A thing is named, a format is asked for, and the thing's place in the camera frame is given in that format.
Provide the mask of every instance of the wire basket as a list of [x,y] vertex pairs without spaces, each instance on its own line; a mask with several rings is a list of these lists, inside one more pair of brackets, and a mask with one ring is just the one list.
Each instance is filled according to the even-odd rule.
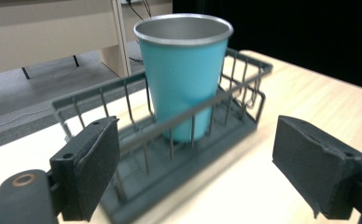
[[[101,204],[113,223],[130,223],[257,128],[265,101],[259,85],[271,71],[271,64],[228,49],[216,97],[163,123],[156,122],[144,72],[66,95],[52,108],[66,140],[89,122],[119,118],[120,161]],[[195,141],[195,115],[208,107],[210,126]],[[191,142],[176,143],[173,127],[187,119]],[[169,131],[170,139],[162,136]]]

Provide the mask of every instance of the light wooden table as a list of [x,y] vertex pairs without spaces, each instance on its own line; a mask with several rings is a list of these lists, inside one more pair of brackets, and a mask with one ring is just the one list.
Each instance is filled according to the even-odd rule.
[[[313,210],[272,163],[272,148],[278,116],[286,115],[304,119],[362,152],[362,88],[255,52],[243,53],[273,64],[272,74],[261,83],[267,101],[257,131],[136,222],[357,223],[356,211],[347,221],[322,215],[314,219]],[[18,171],[48,169],[63,137],[54,125],[0,147],[0,184]],[[106,222],[97,209],[92,223]]]

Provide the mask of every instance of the floor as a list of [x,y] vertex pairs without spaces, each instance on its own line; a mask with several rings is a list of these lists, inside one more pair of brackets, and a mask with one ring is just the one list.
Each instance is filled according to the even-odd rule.
[[[128,43],[132,72],[144,66],[136,42]],[[0,73],[0,146],[56,123],[50,109],[52,99],[73,91],[120,78],[100,61],[99,51]]]

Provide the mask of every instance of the silver cup rim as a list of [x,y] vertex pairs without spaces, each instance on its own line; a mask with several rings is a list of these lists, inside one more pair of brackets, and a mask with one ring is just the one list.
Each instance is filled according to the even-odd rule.
[[[160,38],[150,35],[144,35],[137,30],[137,27],[143,23],[150,22],[150,21],[157,21],[157,20],[167,20],[167,19],[174,19],[174,18],[197,18],[197,19],[207,19],[211,21],[217,21],[219,23],[224,24],[228,29],[226,32],[213,35],[205,38],[196,38],[196,39],[167,39],[167,38]],[[148,19],[144,19],[143,21],[137,22],[134,27],[133,31],[135,35],[142,40],[152,42],[155,44],[161,45],[176,45],[176,46],[199,46],[199,45],[207,45],[212,44],[215,42],[222,41],[224,39],[229,38],[233,34],[233,27],[228,21],[225,21],[221,18],[203,15],[203,14],[193,14],[193,13],[176,13],[176,14],[168,14],[168,15],[160,15],[151,17]]]

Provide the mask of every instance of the cup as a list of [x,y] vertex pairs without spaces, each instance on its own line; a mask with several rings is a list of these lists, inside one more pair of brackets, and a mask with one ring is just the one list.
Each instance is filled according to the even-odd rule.
[[[157,122],[164,122],[213,98],[233,28],[200,14],[152,17],[134,25]],[[194,139],[202,138],[211,108],[195,117]],[[192,119],[173,128],[176,142],[192,140]]]

